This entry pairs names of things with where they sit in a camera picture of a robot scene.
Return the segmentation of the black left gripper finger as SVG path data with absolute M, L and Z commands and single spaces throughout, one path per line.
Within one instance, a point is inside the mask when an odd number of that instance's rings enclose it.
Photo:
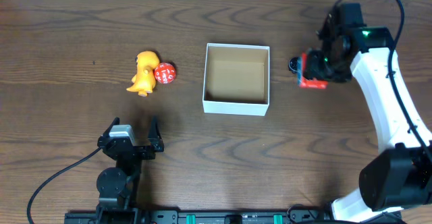
M 152 145 L 162 145 L 162 137 L 159 132 L 156 117 L 152 117 L 151 119 L 151 124 L 150 124 L 150 129 L 148 131 L 147 139 Z
M 119 125 L 120 119 L 118 117 L 115 117 L 112 123 L 109 125 L 109 127 L 103 132 L 102 137 L 103 138 L 109 138 L 109 133 L 111 132 L 113 126 Z

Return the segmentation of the black round knob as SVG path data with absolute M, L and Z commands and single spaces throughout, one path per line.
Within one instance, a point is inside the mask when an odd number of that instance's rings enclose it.
M 288 62 L 288 68 L 293 74 L 299 74 L 302 72 L 302 58 L 293 57 Z

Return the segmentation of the red toy robot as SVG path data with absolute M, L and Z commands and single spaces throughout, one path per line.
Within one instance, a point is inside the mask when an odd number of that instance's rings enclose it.
M 301 87 L 301 88 L 326 89 L 328 82 L 317 80 L 317 79 L 309 80 L 303 76 L 303 73 L 304 73 L 305 68 L 306 68 L 306 58 L 307 58 L 306 53 L 302 53 L 302 55 L 298 58 L 298 62 L 297 62 L 296 74 L 297 74 L 297 82 L 298 82 L 299 87 Z

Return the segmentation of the white cardboard box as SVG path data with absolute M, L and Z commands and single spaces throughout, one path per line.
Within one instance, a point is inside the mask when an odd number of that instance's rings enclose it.
M 204 112 L 264 116 L 270 103 L 269 79 L 268 46 L 207 44 Z

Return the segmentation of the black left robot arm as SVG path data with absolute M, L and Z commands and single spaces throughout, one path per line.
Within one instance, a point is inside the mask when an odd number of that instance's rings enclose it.
M 136 197 L 142 162 L 155 159 L 155 154 L 165 148 L 155 117 L 151 120 L 147 140 L 149 145 L 136 146 L 132 126 L 122 125 L 118 117 L 99 137 L 97 146 L 115 161 L 115 167 L 105 169 L 97 178 L 96 224 L 151 221 L 149 212 L 138 208 Z

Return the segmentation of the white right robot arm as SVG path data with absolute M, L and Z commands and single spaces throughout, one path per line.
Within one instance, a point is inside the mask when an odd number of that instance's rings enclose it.
M 335 221 L 365 222 L 431 203 L 431 132 L 409 95 L 395 41 L 385 27 L 368 27 L 360 5 L 336 5 L 318 33 L 323 46 L 302 54 L 298 84 L 324 89 L 355 79 L 366 98 L 378 156 L 361 172 L 358 187 L 331 203 Z

